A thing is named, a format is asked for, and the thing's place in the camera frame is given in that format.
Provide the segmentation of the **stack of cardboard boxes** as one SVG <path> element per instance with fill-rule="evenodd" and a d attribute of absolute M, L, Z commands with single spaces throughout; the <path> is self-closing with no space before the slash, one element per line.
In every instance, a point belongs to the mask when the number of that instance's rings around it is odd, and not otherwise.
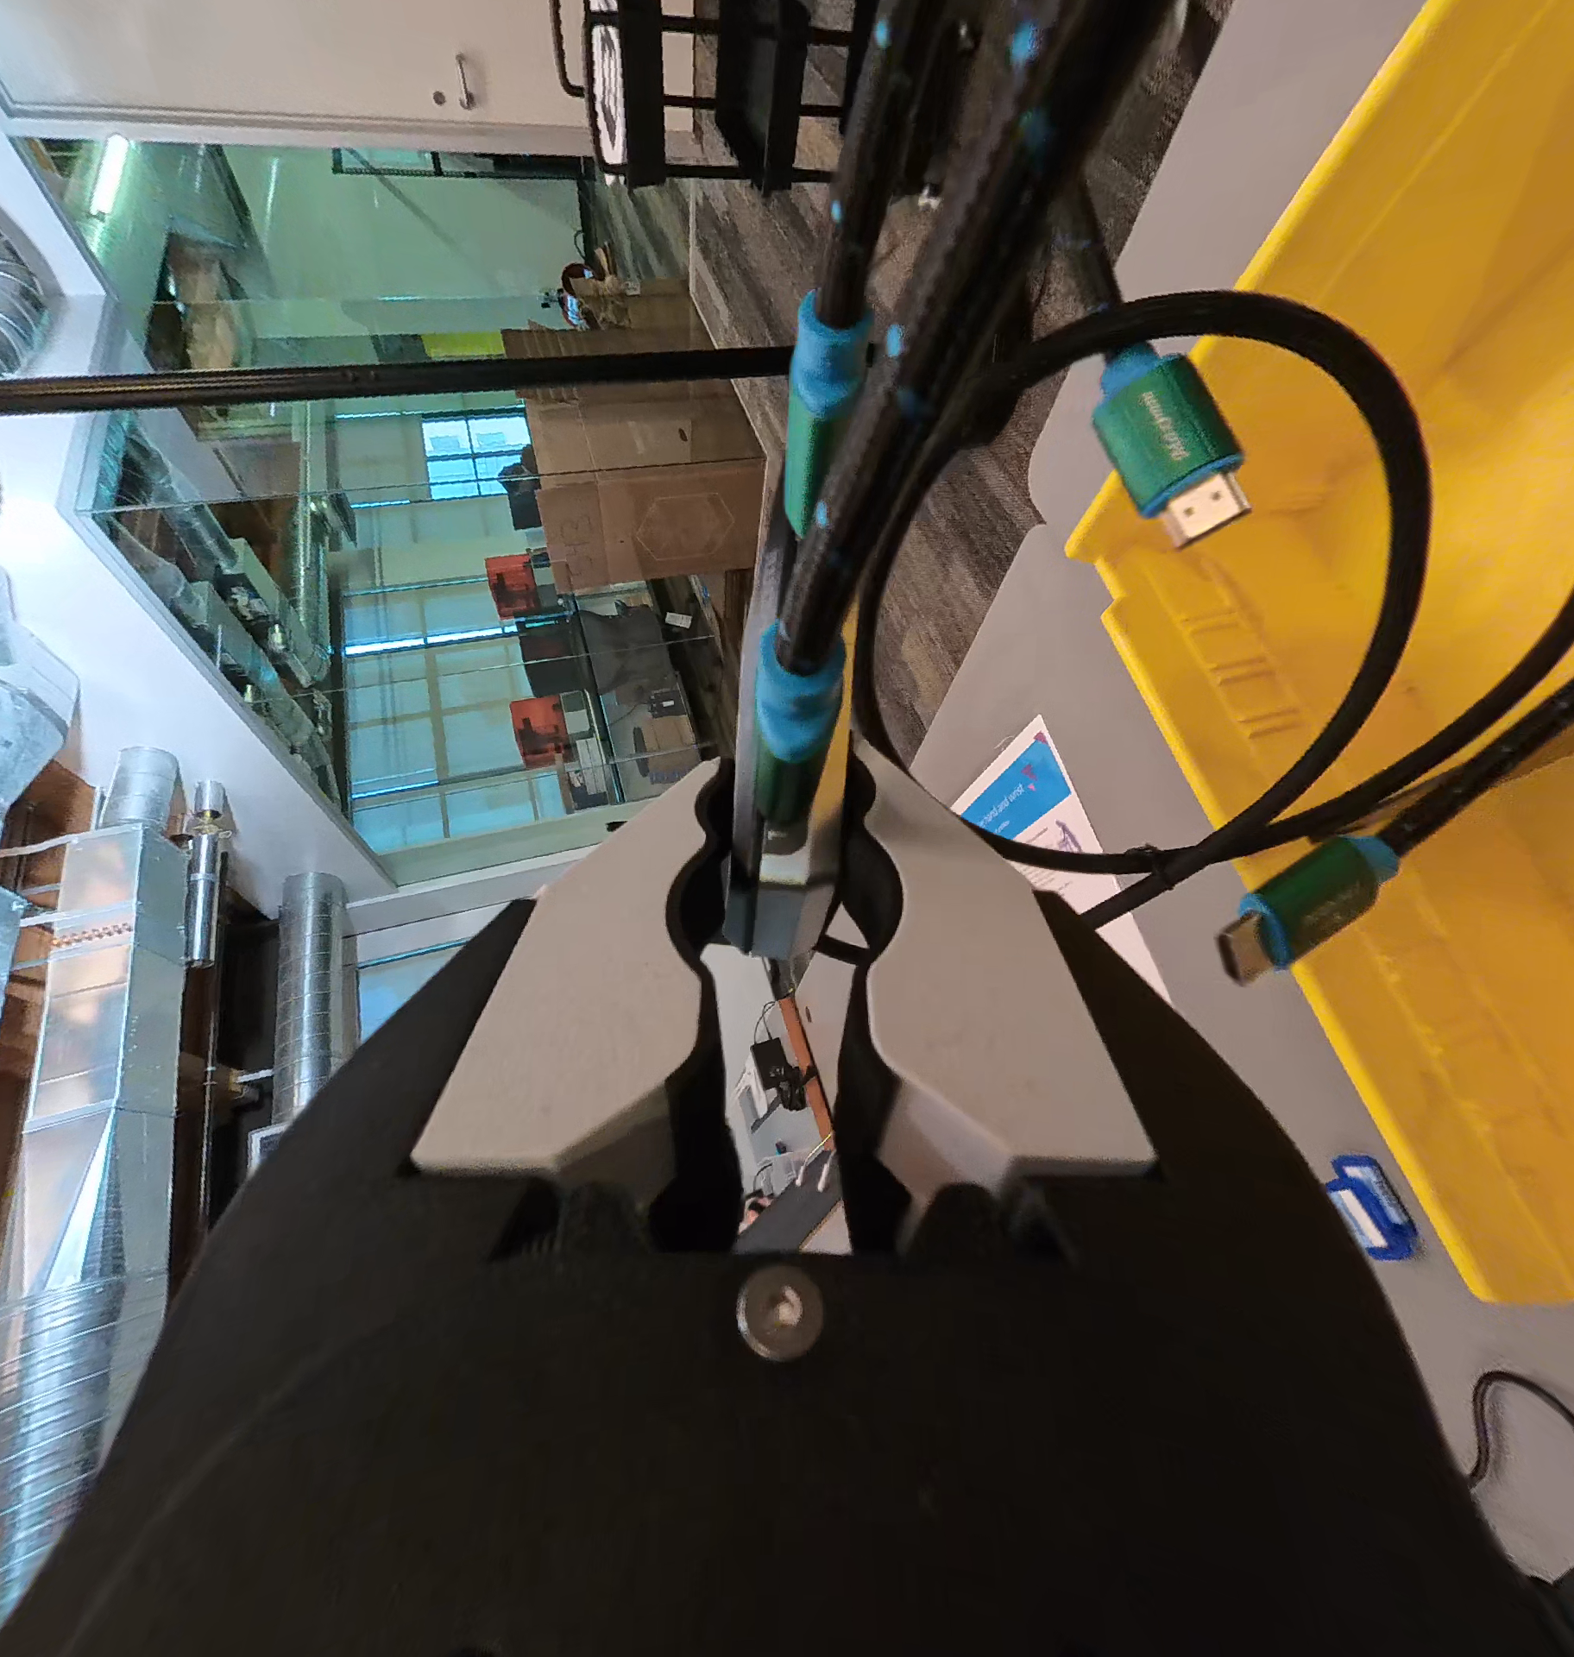
<path fill-rule="evenodd" d="M 731 381 L 525 388 L 524 417 L 491 476 L 562 591 L 755 565 L 767 467 Z"/>

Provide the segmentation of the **black HDMI switch box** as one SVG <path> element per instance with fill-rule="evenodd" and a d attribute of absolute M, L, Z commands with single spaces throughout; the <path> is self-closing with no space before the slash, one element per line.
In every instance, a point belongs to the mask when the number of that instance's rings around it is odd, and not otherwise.
<path fill-rule="evenodd" d="M 845 627 L 840 699 L 816 786 L 805 814 L 771 823 L 760 802 L 767 748 L 758 736 L 758 665 L 772 659 L 764 637 L 796 559 L 796 536 L 785 516 L 783 487 L 764 493 L 763 537 L 738 636 L 738 714 L 734 736 L 734 844 L 724 873 L 724 938 L 760 960 L 786 962 L 816 951 L 837 908 L 840 877 L 845 778 L 851 769 L 852 627 Z"/>

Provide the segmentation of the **large yellow plastic bin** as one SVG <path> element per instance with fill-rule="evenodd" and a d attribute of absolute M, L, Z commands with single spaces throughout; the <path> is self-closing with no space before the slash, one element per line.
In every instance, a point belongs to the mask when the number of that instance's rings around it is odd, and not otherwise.
<path fill-rule="evenodd" d="M 1307 802 L 1435 736 L 1543 636 L 1574 582 L 1574 3 L 1424 3 L 1269 229 L 1224 277 L 1152 263 L 1136 290 L 1302 300 L 1394 367 L 1432 467 L 1427 588 L 1406 659 Z M 1120 481 L 1049 508 L 1104 580 L 1104 627 L 1213 820 L 1314 736 L 1377 621 L 1382 467 L 1302 361 L 1206 341 L 1246 450 L 1246 523 L 1173 549 Z M 1295 965 L 1466 1285 L 1574 1301 L 1574 739 L 1409 855 L 1377 906 Z"/>

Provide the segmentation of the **printed paper sheet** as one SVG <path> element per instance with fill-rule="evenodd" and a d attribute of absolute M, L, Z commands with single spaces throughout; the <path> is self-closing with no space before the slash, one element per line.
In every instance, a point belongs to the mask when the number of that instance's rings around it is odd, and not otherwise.
<path fill-rule="evenodd" d="M 1104 851 L 1042 715 L 1024 723 L 1022 734 L 960 792 L 951 809 L 967 823 L 1020 846 L 1071 855 Z M 1121 890 L 1121 877 L 1110 873 L 1059 873 L 1036 864 L 1020 864 L 1020 873 L 1081 916 Z M 1101 937 L 1171 1001 L 1160 967 L 1134 918 L 1114 918 Z"/>

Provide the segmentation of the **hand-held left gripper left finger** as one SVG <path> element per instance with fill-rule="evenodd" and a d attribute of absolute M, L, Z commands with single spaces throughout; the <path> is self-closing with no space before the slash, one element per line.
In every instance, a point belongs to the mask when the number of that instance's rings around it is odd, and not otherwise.
<path fill-rule="evenodd" d="M 705 962 L 731 846 L 734 764 L 707 761 L 530 901 L 420 1172 L 613 1188 L 661 1249 L 731 1252 L 744 1183 Z"/>

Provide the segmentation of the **black shelf rack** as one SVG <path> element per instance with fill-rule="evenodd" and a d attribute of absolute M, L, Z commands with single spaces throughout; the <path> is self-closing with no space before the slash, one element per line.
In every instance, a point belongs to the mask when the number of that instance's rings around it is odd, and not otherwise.
<path fill-rule="evenodd" d="M 829 184 L 832 170 L 796 161 L 805 119 L 845 126 L 877 3 L 855 3 L 848 29 L 819 27 L 807 3 L 719 3 L 713 18 L 673 15 L 663 3 L 582 3 L 582 76 L 570 74 L 565 4 L 551 3 L 552 62 L 562 92 L 585 103 L 593 161 L 609 184 L 653 189 L 673 179 L 738 179 L 758 192 Z M 713 47 L 713 90 L 668 90 L 668 38 Z M 837 103 L 805 96 L 813 47 L 845 54 Z M 709 115 L 729 161 L 675 161 L 673 112 Z"/>

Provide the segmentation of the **silver ventilation duct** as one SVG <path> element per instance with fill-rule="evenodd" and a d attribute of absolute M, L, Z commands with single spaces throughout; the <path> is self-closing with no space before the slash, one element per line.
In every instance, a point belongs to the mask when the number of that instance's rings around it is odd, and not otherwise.
<path fill-rule="evenodd" d="M 0 570 L 0 855 L 72 729 L 76 679 Z M 161 1332 L 171 1277 L 182 1001 L 215 965 L 224 795 L 130 748 L 94 829 L 54 838 L 48 906 L 0 884 L 0 1026 L 25 971 L 25 1122 L 0 1243 L 0 1624 L 65 1533 Z"/>

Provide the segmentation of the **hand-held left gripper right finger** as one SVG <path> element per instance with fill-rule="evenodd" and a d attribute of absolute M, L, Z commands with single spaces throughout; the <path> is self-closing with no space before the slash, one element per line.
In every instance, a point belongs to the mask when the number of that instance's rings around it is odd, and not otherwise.
<path fill-rule="evenodd" d="M 1157 1164 L 1020 869 L 884 757 L 845 778 L 840 906 L 863 954 L 840 1038 L 837 1166 L 859 1253 L 893 1253 L 948 1188 Z"/>

